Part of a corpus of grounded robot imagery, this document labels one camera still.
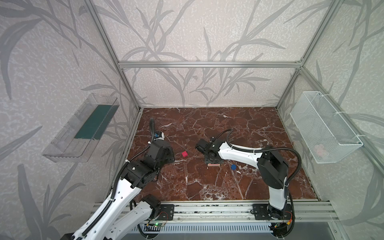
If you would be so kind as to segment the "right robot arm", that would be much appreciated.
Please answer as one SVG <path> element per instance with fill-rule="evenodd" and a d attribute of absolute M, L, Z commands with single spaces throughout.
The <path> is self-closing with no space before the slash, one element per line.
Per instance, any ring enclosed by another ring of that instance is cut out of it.
<path fill-rule="evenodd" d="M 289 195 L 288 187 L 302 167 L 300 154 L 296 150 L 286 147 L 249 148 L 234 145 L 228 141 L 215 139 L 207 142 L 200 139 L 195 145 L 195 149 L 204 155 L 206 164 L 236 161 L 258 169 L 264 183 L 269 188 L 269 207 L 274 211 L 283 211 L 286 207 Z M 291 152 L 298 159 L 297 167 L 291 175 L 288 175 L 289 165 L 280 151 Z"/>

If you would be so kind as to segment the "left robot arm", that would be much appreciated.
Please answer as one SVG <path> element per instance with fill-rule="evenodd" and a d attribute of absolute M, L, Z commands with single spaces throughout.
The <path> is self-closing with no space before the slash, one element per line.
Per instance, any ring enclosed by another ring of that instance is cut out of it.
<path fill-rule="evenodd" d="M 161 202 L 152 195 L 144 197 L 124 216 L 125 207 L 160 173 L 166 164 L 175 161 L 171 145 L 157 138 L 149 145 L 144 159 L 125 163 L 110 195 L 98 210 L 71 236 L 64 240 L 121 240 L 134 227 L 153 220 L 161 213 Z"/>

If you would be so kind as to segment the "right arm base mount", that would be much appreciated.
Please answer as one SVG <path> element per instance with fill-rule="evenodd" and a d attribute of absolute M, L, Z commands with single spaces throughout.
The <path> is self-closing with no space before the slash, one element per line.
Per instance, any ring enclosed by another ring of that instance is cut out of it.
<path fill-rule="evenodd" d="M 253 204 L 250 213 L 256 220 L 288 221 L 291 219 L 292 205 L 286 204 L 283 210 L 279 210 L 269 204 Z"/>

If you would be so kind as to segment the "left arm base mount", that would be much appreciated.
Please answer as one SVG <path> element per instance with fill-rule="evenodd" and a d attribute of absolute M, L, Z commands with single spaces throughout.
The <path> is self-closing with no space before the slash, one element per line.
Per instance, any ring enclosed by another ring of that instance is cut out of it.
<path fill-rule="evenodd" d="M 151 220 L 172 221 L 175 213 L 175 205 L 161 204 L 156 206 L 149 217 Z"/>

